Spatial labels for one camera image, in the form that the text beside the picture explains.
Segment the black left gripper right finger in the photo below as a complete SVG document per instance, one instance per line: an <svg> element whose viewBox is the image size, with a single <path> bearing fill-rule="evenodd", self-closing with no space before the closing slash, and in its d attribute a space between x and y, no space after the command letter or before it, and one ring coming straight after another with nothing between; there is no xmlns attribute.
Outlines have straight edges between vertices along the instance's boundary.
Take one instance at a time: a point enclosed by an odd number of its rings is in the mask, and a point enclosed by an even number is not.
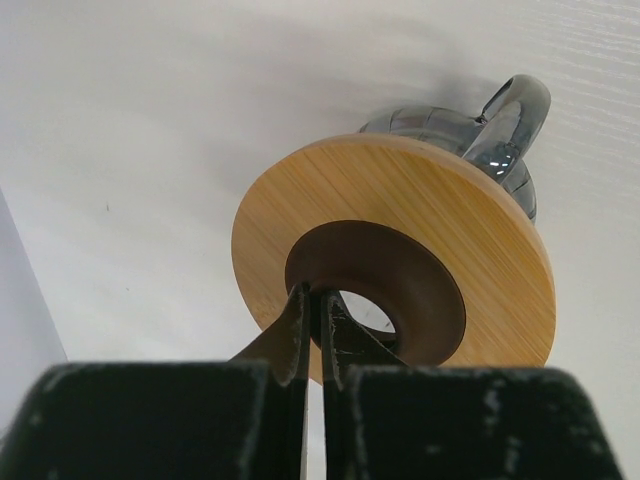
<svg viewBox="0 0 640 480"><path fill-rule="evenodd" d="M550 368L405 365L319 298L331 479L618 479L590 399Z"/></svg>

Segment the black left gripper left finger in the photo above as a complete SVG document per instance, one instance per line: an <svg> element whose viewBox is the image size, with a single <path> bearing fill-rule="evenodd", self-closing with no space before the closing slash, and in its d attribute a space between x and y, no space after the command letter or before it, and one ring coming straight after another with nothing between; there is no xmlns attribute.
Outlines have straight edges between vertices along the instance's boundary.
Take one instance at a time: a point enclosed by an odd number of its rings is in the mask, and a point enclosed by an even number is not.
<svg viewBox="0 0 640 480"><path fill-rule="evenodd" d="M28 392L5 479L302 479L311 295L214 362L66 363Z"/></svg>

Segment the grey glass coffee server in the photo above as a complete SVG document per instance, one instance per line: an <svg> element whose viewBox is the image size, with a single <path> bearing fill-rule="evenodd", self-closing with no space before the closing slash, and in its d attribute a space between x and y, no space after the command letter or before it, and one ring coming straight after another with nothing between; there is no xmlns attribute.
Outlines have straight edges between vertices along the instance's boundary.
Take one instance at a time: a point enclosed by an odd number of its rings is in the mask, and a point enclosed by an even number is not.
<svg viewBox="0 0 640 480"><path fill-rule="evenodd" d="M413 138L464 159L499 184L534 221L536 192L524 156L550 106L548 88L521 74L511 77L475 117L434 106L403 107L370 120L360 131Z"/></svg>

